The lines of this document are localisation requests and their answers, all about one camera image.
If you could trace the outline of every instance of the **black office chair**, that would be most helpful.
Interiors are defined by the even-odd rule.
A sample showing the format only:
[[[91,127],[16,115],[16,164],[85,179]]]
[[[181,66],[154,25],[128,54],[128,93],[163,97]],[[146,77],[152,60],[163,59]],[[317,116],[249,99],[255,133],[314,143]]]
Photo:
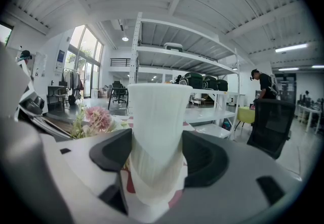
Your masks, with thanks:
[[[255,102],[255,122],[248,145],[277,159],[285,142],[290,138],[294,113],[295,104],[274,99],[258,99]]]
[[[115,81],[112,84],[112,87],[113,88],[125,88],[120,81]],[[124,90],[115,89],[114,90],[114,94],[116,95],[117,99],[116,100],[112,100],[112,102],[118,101],[118,103],[120,103],[120,101],[122,101],[122,102],[125,102],[126,103],[126,100],[120,99],[121,96],[124,96],[126,94],[126,90],[125,89]]]

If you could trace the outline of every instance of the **backpack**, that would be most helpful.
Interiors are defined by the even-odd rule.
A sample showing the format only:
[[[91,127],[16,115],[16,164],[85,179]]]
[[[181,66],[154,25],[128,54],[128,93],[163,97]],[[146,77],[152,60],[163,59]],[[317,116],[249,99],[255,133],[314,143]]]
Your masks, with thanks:
[[[75,105],[75,97],[73,95],[70,95],[68,97],[69,105]]]

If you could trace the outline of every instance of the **metal shelving unit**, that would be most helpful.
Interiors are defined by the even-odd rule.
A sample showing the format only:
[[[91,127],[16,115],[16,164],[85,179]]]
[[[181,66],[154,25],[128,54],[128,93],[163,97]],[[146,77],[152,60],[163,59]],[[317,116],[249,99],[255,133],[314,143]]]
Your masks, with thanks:
[[[206,54],[192,53],[188,51],[176,52],[165,50],[156,46],[138,46],[138,40],[141,33],[142,23],[148,24],[164,24],[168,27],[174,27],[180,30],[185,30],[190,33],[199,35],[200,39],[206,39],[209,42],[212,42],[213,56],[217,58],[224,58],[234,55],[236,57],[237,70],[233,70],[226,65],[222,65],[216,59],[208,57]],[[209,122],[213,123],[196,126],[198,132],[204,132],[210,135],[217,136],[219,138],[228,138],[234,130],[234,126],[237,119],[238,112],[238,103],[236,105],[235,112],[226,111],[226,102],[228,95],[239,96],[240,90],[240,70],[239,70],[239,61],[236,49],[232,50],[226,45],[219,42],[217,36],[209,36],[205,33],[199,32],[195,29],[190,29],[185,26],[178,24],[173,24],[170,22],[164,22],[159,20],[145,19],[142,18],[142,13],[138,13],[136,20],[133,45],[132,45],[132,55],[131,55],[131,64],[130,64],[130,84],[136,83],[136,75],[138,73],[138,66],[143,67],[154,67],[162,68],[169,70],[182,70],[188,72],[196,72],[200,74],[212,75],[212,76],[225,76],[228,74],[237,74],[238,75],[238,92],[223,92],[223,91],[214,91],[208,89],[193,89],[194,94],[211,94],[214,97],[214,107],[213,108],[188,108],[185,112],[185,121],[187,123],[200,123],[200,122]],[[132,112],[132,101],[129,100],[129,113]],[[222,120],[224,118],[234,117],[231,131],[223,129]]]

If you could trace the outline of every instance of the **floor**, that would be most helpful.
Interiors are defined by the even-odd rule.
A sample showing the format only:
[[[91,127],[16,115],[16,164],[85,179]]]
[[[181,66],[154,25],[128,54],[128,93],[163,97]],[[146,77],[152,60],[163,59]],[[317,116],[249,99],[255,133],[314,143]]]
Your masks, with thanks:
[[[101,106],[108,108],[108,99],[85,99],[84,104],[87,107]],[[235,111],[235,106],[227,106],[226,110]],[[48,117],[65,118],[71,123],[75,120],[76,114],[79,111],[79,105],[70,106],[69,110],[65,109],[62,111],[50,111]],[[122,102],[118,104],[117,102],[111,102],[110,113],[112,115],[126,115],[126,103]],[[293,120],[291,126],[291,139],[285,143],[280,157],[277,162],[286,168],[287,170],[299,175],[301,178],[306,178],[309,170],[312,167],[314,159],[321,152],[324,137],[321,134],[315,135],[314,128],[310,128],[309,132],[305,132],[306,125],[299,123],[297,119]],[[234,136],[232,137],[236,142],[246,143],[252,132],[252,127],[250,124],[242,123],[237,127]]]

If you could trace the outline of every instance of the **flower bouquet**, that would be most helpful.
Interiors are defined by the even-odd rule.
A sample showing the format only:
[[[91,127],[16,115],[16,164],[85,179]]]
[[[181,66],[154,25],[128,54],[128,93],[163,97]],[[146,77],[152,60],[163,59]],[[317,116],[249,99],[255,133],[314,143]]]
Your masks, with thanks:
[[[89,121],[89,124],[83,124],[84,118]],[[80,105],[80,112],[76,116],[70,134],[73,139],[82,139],[128,127],[126,122],[113,119],[109,111],[103,107],[87,108]]]

